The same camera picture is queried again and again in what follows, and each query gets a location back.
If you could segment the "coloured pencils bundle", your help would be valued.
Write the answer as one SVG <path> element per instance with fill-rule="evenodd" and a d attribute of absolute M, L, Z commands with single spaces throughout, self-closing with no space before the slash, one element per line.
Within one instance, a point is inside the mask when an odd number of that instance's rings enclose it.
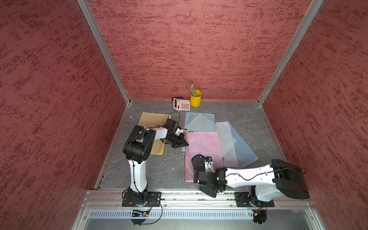
<path fill-rule="evenodd" d="M 193 97 L 197 97 L 197 93 L 196 93 L 196 89 L 195 89 L 194 85 L 193 85 L 193 84 L 189 84 L 189 85 L 188 85 L 188 88 L 189 88 L 189 90 L 190 90 L 190 94 L 191 94 Z"/>

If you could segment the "right aluminium corner post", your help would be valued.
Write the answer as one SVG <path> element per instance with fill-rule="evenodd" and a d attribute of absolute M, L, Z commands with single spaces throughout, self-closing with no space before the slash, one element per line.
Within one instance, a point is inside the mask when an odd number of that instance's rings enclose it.
<path fill-rule="evenodd" d="M 302 18 L 296 32 L 294 33 L 289 45 L 287 46 L 279 64 L 277 65 L 272 77 L 270 78 L 269 82 L 267 83 L 264 91 L 262 92 L 259 100 L 258 105 L 261 107 L 265 102 L 266 98 L 268 97 L 269 93 L 271 92 L 273 86 L 277 82 L 278 78 L 280 77 L 281 73 L 283 72 L 286 64 L 288 63 L 289 59 L 293 55 L 295 49 L 297 48 L 298 44 L 302 40 L 305 32 L 307 31 L 309 25 L 311 24 L 312 20 L 314 19 L 315 15 L 319 11 L 320 7 L 322 6 L 324 0 L 313 0 L 311 1 L 304 17 Z"/>

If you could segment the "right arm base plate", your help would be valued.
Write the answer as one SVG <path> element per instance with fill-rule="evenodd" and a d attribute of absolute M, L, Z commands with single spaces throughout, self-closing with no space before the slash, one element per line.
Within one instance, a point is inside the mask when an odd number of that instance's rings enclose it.
<path fill-rule="evenodd" d="M 252 192 L 235 192 L 234 195 L 239 208 L 273 208 L 275 206 L 273 200 L 260 201 Z"/>

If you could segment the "blue mesh document bag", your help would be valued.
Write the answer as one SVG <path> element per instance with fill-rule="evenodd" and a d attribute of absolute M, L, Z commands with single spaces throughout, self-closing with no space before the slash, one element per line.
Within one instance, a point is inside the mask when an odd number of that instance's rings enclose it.
<path fill-rule="evenodd" d="M 258 160 L 256 154 L 251 150 L 248 144 L 238 134 L 238 132 L 230 125 L 232 137 L 236 139 L 234 144 L 235 154 L 237 158 L 238 168 L 243 169 Z"/>

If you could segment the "white mesh document bag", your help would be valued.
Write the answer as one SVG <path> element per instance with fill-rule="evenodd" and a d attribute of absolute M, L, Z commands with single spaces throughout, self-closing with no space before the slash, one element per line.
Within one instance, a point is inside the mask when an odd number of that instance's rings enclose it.
<path fill-rule="evenodd" d="M 238 167 L 234 144 L 236 139 L 232 136 L 229 122 L 216 123 L 223 166 L 227 168 Z"/>

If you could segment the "pink mesh document bag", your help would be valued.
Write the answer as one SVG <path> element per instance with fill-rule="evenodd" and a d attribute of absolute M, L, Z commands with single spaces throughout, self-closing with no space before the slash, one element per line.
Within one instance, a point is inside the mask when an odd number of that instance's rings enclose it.
<path fill-rule="evenodd" d="M 191 161 L 196 155 L 211 157 L 214 169 L 223 168 L 218 132 L 188 132 L 186 141 L 189 143 L 185 159 L 186 182 L 194 181 L 194 167 Z"/>

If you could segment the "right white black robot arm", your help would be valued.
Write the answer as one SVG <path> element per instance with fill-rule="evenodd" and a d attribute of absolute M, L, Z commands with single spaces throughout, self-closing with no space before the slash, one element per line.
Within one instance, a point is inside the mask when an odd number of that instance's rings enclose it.
<path fill-rule="evenodd" d="M 204 159 L 193 159 L 192 165 L 194 183 L 213 198 L 225 192 L 227 187 L 235 189 L 243 186 L 251 187 L 248 197 L 253 207 L 282 195 L 298 200 L 310 198 L 303 168 L 280 159 L 273 159 L 271 164 L 258 168 L 218 168 L 214 172 L 208 171 L 208 162 Z"/>

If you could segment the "aluminium front rail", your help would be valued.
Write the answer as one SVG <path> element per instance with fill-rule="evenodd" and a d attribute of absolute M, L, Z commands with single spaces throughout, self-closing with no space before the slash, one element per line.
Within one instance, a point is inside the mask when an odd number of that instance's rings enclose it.
<path fill-rule="evenodd" d="M 301 219 L 310 230 L 324 230 L 325 226 L 311 200 L 294 200 L 281 196 L 269 207 L 256 207 L 241 202 L 240 191 L 220 193 L 212 198 L 194 190 L 153 190 L 144 205 L 128 201 L 123 190 L 90 190 L 87 192 L 72 229 L 85 230 L 92 219 L 140 219 L 142 226 L 162 224 L 165 220 L 237 220 L 266 218 L 275 228 L 291 226 Z"/>

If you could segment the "yellow pen cup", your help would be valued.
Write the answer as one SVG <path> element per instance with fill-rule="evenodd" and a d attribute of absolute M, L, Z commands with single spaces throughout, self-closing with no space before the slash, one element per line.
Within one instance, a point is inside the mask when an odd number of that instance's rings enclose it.
<path fill-rule="evenodd" d="M 192 107 L 199 107 L 202 101 L 202 92 L 195 90 L 195 94 L 190 94 L 190 104 Z"/>

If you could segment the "pink desk calculator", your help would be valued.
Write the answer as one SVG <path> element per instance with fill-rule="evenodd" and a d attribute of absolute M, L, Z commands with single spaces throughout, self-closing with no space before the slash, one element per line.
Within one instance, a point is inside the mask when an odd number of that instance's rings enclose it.
<path fill-rule="evenodd" d="M 191 104 L 189 100 L 184 99 L 173 99 L 173 108 L 177 111 L 190 111 L 191 110 Z"/>

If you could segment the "green mesh document bag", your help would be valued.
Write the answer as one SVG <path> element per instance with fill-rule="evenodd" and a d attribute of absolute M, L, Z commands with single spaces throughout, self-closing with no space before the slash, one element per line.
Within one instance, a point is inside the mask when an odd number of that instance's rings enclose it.
<path fill-rule="evenodd" d="M 186 132 L 217 132 L 214 114 L 190 113 L 186 114 Z"/>

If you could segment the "aluminium corner post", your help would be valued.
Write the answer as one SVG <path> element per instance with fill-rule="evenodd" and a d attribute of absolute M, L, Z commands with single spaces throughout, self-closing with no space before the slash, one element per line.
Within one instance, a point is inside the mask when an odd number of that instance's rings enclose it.
<path fill-rule="evenodd" d="M 104 41 L 104 38 L 101 34 L 100 29 L 98 28 L 97 22 L 93 16 L 92 10 L 86 0 L 77 0 L 78 5 L 83 13 L 84 18 L 87 21 L 87 24 L 100 48 L 100 51 L 108 65 L 110 72 L 112 73 L 115 82 L 124 98 L 125 103 L 130 106 L 131 105 L 131 98 L 128 95 L 128 92 L 123 84 L 123 81 L 120 77 L 118 69 L 114 63 L 114 60 L 108 50 L 108 47 Z"/>
<path fill-rule="evenodd" d="M 262 92 L 259 100 L 258 105 L 261 107 L 265 102 L 266 98 L 268 97 L 269 93 L 271 92 L 273 86 L 277 82 L 278 78 L 280 77 L 281 73 L 283 72 L 286 64 L 288 63 L 289 59 L 293 55 L 295 49 L 297 48 L 298 44 L 302 40 L 305 32 L 307 31 L 309 25 L 311 24 L 312 20 L 314 19 L 315 15 L 319 11 L 320 7 L 322 6 L 324 0 L 313 0 L 311 1 L 304 17 L 302 18 L 296 32 L 294 33 L 289 45 L 287 46 L 279 64 L 277 65 L 272 77 L 270 78 L 269 82 L 267 83 L 264 91 Z"/>

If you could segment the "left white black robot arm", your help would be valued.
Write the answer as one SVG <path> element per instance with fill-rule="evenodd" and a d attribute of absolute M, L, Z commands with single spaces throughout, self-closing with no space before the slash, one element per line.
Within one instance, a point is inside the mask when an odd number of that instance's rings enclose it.
<path fill-rule="evenodd" d="M 131 172 L 131 184 L 127 192 L 137 204 L 143 204 L 148 199 L 146 161 L 156 140 L 164 144 L 171 144 L 175 149 L 189 145 L 186 141 L 185 130 L 179 126 L 164 125 L 150 128 L 134 126 L 125 142 L 123 153 L 128 159 Z"/>

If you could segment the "left aluminium corner post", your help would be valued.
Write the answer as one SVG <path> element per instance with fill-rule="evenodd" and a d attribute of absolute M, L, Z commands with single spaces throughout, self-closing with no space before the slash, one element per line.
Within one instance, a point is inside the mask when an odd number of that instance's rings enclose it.
<path fill-rule="evenodd" d="M 104 38 L 101 34 L 100 29 L 98 28 L 97 22 L 93 16 L 92 10 L 86 0 L 77 0 L 78 5 L 83 13 L 84 18 L 87 21 L 87 24 L 100 48 L 100 51 L 108 65 L 110 72 L 112 73 L 115 82 L 124 98 L 125 103 L 130 106 L 131 105 L 131 98 L 128 95 L 128 92 L 123 84 L 123 81 L 120 77 L 118 69 L 114 63 L 114 60 L 108 50 L 108 47 L 104 41 Z"/>

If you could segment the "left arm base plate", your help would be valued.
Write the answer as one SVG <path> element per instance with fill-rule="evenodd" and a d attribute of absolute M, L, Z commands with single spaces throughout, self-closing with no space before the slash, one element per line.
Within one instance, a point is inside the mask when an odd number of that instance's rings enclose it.
<path fill-rule="evenodd" d="M 133 192 L 125 192 L 122 201 L 122 207 L 138 207 L 149 208 L 159 207 L 161 204 L 161 192 L 145 192 L 138 194 Z"/>

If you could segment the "light blue document bag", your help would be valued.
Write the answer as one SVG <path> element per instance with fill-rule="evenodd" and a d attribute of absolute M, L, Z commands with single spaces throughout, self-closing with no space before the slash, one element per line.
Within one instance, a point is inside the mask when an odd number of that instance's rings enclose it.
<path fill-rule="evenodd" d="M 194 156 L 195 153 L 204 153 L 205 156 L 208 156 L 209 150 L 219 152 L 219 138 L 215 122 L 198 114 L 191 123 L 185 126 L 185 129 L 189 143 L 189 146 L 186 147 L 186 154 Z"/>

